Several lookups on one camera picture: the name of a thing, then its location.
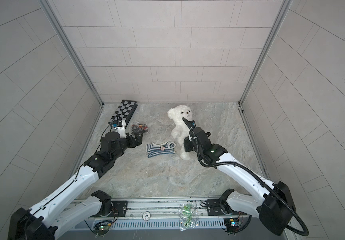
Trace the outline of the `left green circuit board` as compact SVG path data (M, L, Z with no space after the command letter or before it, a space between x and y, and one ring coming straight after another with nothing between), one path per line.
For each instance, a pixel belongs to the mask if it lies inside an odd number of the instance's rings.
M108 232L112 226L112 221L102 221L94 225L95 231Z

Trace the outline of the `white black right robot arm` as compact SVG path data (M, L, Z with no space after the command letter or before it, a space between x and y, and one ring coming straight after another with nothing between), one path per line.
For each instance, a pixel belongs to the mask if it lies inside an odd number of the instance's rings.
M227 190L220 197L224 213L243 212L259 218L273 234L280 236L285 229L302 236L309 231L296 213L290 190L283 182L267 180L237 161L228 150L209 140L210 133L189 122L189 136L184 139L185 151L196 152L199 163L206 168L216 168L232 177L251 195Z

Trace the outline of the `clear bag of green parts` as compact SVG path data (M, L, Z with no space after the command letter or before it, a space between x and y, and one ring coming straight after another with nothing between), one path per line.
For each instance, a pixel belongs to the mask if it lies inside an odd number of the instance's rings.
M179 227L181 231L199 226L197 206L193 203L183 205L179 210Z

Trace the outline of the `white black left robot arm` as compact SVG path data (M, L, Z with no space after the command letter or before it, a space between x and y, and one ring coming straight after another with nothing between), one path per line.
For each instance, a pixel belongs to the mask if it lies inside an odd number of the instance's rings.
M111 197L97 191L82 203L67 209L85 189L101 179L125 150L142 144L142 134L121 136L109 132L100 140L100 150L86 160L69 180L30 209L14 212L10 218L9 240L57 240L81 221L100 212L109 214Z

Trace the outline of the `aluminium corner post left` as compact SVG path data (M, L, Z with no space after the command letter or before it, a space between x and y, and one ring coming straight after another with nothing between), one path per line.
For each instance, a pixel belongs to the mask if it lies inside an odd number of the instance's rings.
M56 32L57 36L59 37L60 42L63 44L65 50L69 54L71 61L74 63L76 69L78 70L79 74L89 87L89 89L92 91L94 97L98 101L99 105L101 107L104 106L103 101L101 100L97 90L95 89L90 77L88 76L84 66L82 65L81 60L79 59L75 49L71 45L68 37L66 36L66 33L64 29L62 28L59 20L54 14L53 9L51 8L49 1L46 0L38 0L39 5L41 6L42 10L44 11L44 14L46 15L47 19L49 20L51 26L53 27L54 31Z

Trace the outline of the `folded black white chessboard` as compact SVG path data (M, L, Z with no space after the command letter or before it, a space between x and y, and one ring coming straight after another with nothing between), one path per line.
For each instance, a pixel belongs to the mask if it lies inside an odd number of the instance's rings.
M109 126L112 127L114 124L119 124L122 121L125 121L126 125L128 125L136 108L136 101L122 100L108 122Z

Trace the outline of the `right green circuit board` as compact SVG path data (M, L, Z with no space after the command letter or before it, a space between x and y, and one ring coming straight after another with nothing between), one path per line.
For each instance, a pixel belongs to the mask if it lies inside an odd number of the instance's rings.
M235 233L239 231L240 221L239 219L223 219L225 231L227 233Z

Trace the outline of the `clear bag of toy bricks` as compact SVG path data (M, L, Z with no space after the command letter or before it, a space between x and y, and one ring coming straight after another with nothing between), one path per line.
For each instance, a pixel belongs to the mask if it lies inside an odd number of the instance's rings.
M147 124L134 124L131 126L131 133L132 134L141 134L143 132L147 132L148 131L148 126Z

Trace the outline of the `green circuit board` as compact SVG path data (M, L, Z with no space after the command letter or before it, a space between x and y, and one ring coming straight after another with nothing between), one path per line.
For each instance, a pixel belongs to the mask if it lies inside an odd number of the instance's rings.
M235 233L239 231L240 221L239 219L223 219L225 231L227 233Z
M94 225L95 231L108 232L112 226L112 221L102 221Z

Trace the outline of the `aluminium corner post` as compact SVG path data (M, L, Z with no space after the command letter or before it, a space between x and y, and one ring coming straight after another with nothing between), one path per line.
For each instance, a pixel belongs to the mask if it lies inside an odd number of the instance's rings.
M280 26L282 24L282 22L284 21L284 18L290 8L290 5L291 5L292 1L291 0L284 0L282 2L282 5L279 9L279 12L275 18L275 21L273 23L273 26L269 32L269 35L264 43L264 46L262 48L262 51L259 55L259 58L253 68L253 71L251 73L251 76L249 78L249 81L247 82L247 85L246 85L246 89L244 90L243 94L242 94L242 97L239 101L239 105L242 107L242 105L244 104L244 102L246 101L246 98L247 98L247 95L250 91L250 89L252 88L252 85L253 85L253 82L254 80L256 79L256 76L262 66L262 64L264 63L264 60L270 50L270 47L272 45L272 43L274 42L274 39L280 29Z
M42 10L44 11L44 14L46 15L47 19L49 20L51 26L53 27L54 31L56 32L57 36L59 37L60 42L63 44L65 50L69 54L71 61L74 63L76 69L78 70L79 74L89 87L89 89L92 91L94 97L98 101L99 105L101 107L104 106L103 101L101 100L97 90L95 89L90 77L88 76L84 66L82 65L81 60L79 59L75 49L71 45L68 37L66 36L66 33L64 29L62 28L59 20L54 14L53 9L51 8L49 1L46 0L38 0L39 5L41 6Z

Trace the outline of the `aluminium corner post right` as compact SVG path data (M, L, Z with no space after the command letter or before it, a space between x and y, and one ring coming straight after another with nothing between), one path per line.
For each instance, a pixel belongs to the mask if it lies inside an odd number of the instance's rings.
M270 47L272 45L272 43L274 42L274 39L280 29L280 26L282 24L282 22L284 21L284 18L290 8L290 5L291 5L292 1L291 0L284 0L282 2L282 5L279 9L279 12L275 18L275 21L273 23L273 26L269 32L269 35L264 43L264 46L262 48L262 51L259 55L259 58L253 68L253 71L251 73L251 76L249 78L249 81L247 82L247 85L246 85L246 89L244 90L243 94L242 94L242 97L239 101L239 105L242 107L242 105L244 104L244 102L246 101L246 98L247 98L247 95L250 91L250 89L252 88L252 85L253 85L253 82L254 80L256 79L256 76L262 66L262 64L264 63L264 60L270 50Z

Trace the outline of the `blue white striped shirt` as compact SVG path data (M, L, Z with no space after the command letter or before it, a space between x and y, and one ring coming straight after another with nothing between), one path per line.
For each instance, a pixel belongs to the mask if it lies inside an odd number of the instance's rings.
M174 142L165 142L163 144L147 144L146 152L147 157L152 158L160 155L175 154L176 143Z

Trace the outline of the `white teddy bear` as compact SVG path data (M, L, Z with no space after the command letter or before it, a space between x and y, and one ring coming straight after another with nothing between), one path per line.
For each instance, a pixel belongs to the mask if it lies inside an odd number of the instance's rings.
M192 121L192 111L190 107L185 105L179 105L175 108L171 108L167 111L167 116L173 120L175 127L171 132L171 136L177 141L178 145L181 147L180 157L183 160L189 160L189 154L184 148L184 139L189 135L189 129L186 126L183 118L188 121Z

